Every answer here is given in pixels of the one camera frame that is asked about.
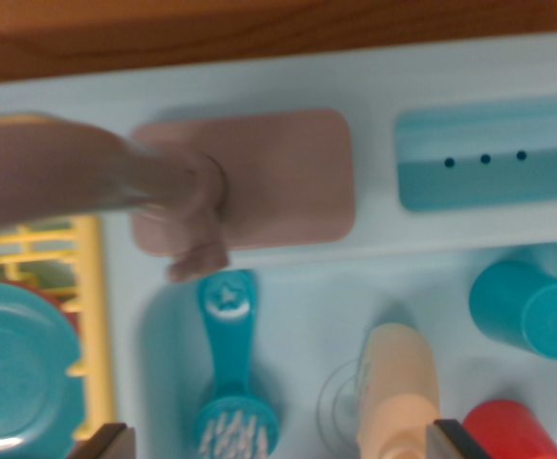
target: brush bristles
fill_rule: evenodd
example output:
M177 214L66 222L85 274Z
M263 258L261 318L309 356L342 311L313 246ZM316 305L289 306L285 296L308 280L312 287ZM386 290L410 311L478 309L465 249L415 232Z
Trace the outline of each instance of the brush bristles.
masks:
M265 426L257 424L257 416L245 422L242 410L230 414L224 411L207 422L198 449L200 458L267 459L268 434Z

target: red item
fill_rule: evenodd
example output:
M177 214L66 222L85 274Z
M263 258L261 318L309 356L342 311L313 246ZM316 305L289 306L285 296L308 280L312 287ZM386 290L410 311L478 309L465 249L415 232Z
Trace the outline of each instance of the red item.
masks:
M522 404L494 400L474 408L465 429L493 459L557 459L557 445Z

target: pink faucet base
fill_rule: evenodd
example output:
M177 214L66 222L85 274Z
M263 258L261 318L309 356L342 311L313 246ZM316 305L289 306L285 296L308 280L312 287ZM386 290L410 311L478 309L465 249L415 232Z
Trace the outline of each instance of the pink faucet base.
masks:
M355 222L350 133L330 109L157 122L133 138L169 156L175 143L213 158L227 178L219 223L229 250L332 242ZM165 231L132 214L138 246L170 255Z

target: teal cup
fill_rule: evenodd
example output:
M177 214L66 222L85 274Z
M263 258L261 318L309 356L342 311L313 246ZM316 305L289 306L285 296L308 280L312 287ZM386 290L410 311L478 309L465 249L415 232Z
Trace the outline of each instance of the teal cup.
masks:
M496 263L472 286L470 314L488 338L557 360L556 277L526 263Z

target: wooden table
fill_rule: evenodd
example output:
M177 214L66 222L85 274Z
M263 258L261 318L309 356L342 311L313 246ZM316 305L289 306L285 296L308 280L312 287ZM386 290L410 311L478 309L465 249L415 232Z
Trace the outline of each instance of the wooden table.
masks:
M0 81L557 32L557 0L0 0Z

